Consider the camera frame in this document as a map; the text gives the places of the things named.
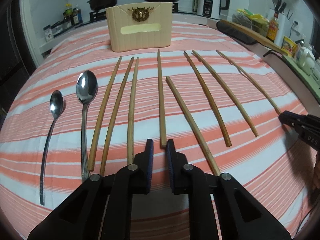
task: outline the beige tissue box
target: beige tissue box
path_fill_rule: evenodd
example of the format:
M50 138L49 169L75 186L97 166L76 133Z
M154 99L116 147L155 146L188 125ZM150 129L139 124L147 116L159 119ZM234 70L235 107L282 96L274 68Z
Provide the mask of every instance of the beige tissue box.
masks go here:
M172 3L124 4L106 12L113 51L170 46Z

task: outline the spoon handle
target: spoon handle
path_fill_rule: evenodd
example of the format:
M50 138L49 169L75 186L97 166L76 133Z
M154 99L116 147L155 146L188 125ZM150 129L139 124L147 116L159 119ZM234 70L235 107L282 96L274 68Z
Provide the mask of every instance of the spoon handle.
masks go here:
M45 169L45 162L47 160L47 155L48 155L48 148L49 148L49 142L51 139L53 127L56 123L57 119L53 119L53 122L51 124L47 140L45 141L44 145L44 151L42 155L42 162L41 162L41 171L40 171L40 204L44 206L44 169Z
M81 181L84 183L89 177L87 154L87 112L89 105L82 107L81 121Z

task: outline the wire basket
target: wire basket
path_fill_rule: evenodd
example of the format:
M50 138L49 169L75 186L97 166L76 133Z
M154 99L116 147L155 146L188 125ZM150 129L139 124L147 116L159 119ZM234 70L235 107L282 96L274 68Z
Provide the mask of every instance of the wire basket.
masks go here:
M259 23L255 20L249 19L244 13L242 12L235 12L232 15L232 22L245 26L253 31L261 34L262 36L266 37L267 32L269 29L269 25L266 23Z

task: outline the knife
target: knife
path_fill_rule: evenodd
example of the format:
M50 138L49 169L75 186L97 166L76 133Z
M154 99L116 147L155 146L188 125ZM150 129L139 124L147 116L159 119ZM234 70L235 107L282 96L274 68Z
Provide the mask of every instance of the knife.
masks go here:
M282 3L282 0L278 0L276 7L275 7L275 12L278 12L278 9L279 9L281 3Z
M279 9L279 13L282 13L286 7L287 7L287 3L284 2Z

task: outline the red and white striped tablecloth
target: red and white striped tablecloth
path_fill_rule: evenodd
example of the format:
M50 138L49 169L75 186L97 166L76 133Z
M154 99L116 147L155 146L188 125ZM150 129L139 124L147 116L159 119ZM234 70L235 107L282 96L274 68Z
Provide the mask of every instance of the red and white striped tablecloth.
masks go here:
M237 96L256 126L256 138L237 107L207 69L191 57L208 85L226 124L232 147L227 148L207 98L183 55L195 49L211 64ZM280 76L259 57L228 36L206 26L172 23L171 46L161 48L167 138L186 154L188 162L210 173L209 165L165 82L169 75L199 126L222 172L229 172L249 190L291 233L310 210L308 187L316 152L281 126L267 99L228 61L222 51L244 68L273 98L282 111L306 110ZM92 28L57 45L23 86L0 133L0 206L24 238L81 184L81 110L76 82L85 70L97 76L99 91L87 118L90 148L106 86L122 56L107 104L99 137L95 172L114 103L132 56L139 57L135 103L134 151L154 140L152 187L149 195L134 196L131 239L188 239L188 196L171 194L164 150L159 143L157 49L123 53L111 50L108 28ZM105 175L126 165L129 97L133 68L125 86L113 130ZM66 109L56 122L45 170L45 206L39 203L39 177L45 140L53 117L49 100L54 90L64 96Z

